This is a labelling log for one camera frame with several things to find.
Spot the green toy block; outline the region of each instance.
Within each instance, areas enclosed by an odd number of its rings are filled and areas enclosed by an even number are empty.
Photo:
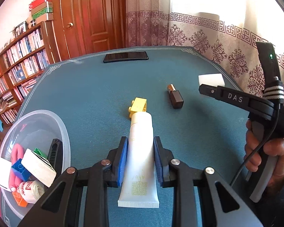
[[[43,158],[46,158],[46,159],[47,159],[46,154],[43,153],[40,149],[35,148],[34,152],[35,152],[36,154],[39,154],[39,155],[42,156]]]

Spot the wooden bookshelf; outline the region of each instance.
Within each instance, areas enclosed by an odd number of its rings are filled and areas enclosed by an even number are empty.
[[[40,29],[41,34],[42,34],[42,39],[44,42],[44,45],[41,46],[40,48],[35,49],[34,51],[30,52],[29,54],[25,55],[24,57],[22,57],[20,60],[18,60],[17,62],[15,62],[14,64],[12,64],[11,66],[9,66],[8,68],[5,65],[4,62],[4,54],[12,47],[14,46],[17,42],[19,42],[20,40],[22,40],[23,38],[25,38],[26,36],[28,36],[29,34],[31,34],[33,31]],[[13,106],[11,107],[6,107],[3,111],[0,112],[0,120],[3,122],[3,124],[5,124],[5,126],[11,126],[12,123],[7,124],[4,119],[1,117],[1,114],[5,113],[6,111],[15,108],[16,110],[20,109],[20,106],[22,104],[22,100],[20,100],[15,92],[15,88],[17,88],[17,86],[24,84],[25,82],[33,79],[36,76],[41,75],[44,72],[44,69],[40,69],[39,72],[36,72],[30,76],[28,76],[26,79],[20,81],[19,83],[16,83],[15,85],[13,85],[13,83],[11,82],[11,79],[8,76],[8,73],[10,72],[10,70],[15,67],[16,65],[18,65],[19,63],[23,62],[25,59],[35,55],[36,53],[45,50],[48,59],[49,59],[49,63],[53,64],[56,62],[60,61],[59,58],[59,54],[58,54],[58,50],[57,50],[57,46],[56,46],[56,41],[54,38],[54,32],[53,32],[53,27],[52,27],[52,21],[43,21],[35,26],[33,26],[32,28],[28,29],[27,31],[25,31],[24,33],[22,33],[21,35],[19,35],[17,38],[15,38],[9,45],[7,45],[1,52],[0,52],[0,78],[4,78],[8,90],[5,91],[3,94],[0,95],[0,98],[2,98],[5,94],[7,94],[8,92],[12,93],[13,98],[16,100],[17,103],[15,103]]]

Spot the smartphone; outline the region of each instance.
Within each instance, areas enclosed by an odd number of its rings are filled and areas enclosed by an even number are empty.
[[[105,55],[103,63],[127,60],[148,60],[148,55],[145,51],[107,54]]]

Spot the cosmetic tube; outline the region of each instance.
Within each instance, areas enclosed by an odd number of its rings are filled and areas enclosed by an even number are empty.
[[[154,131],[151,115],[132,115],[124,180],[118,206],[158,208],[154,168]]]

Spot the black sleeve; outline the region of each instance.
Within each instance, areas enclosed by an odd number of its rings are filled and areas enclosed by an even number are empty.
[[[284,227],[284,186],[274,196],[263,193],[256,204],[257,216],[264,227]]]

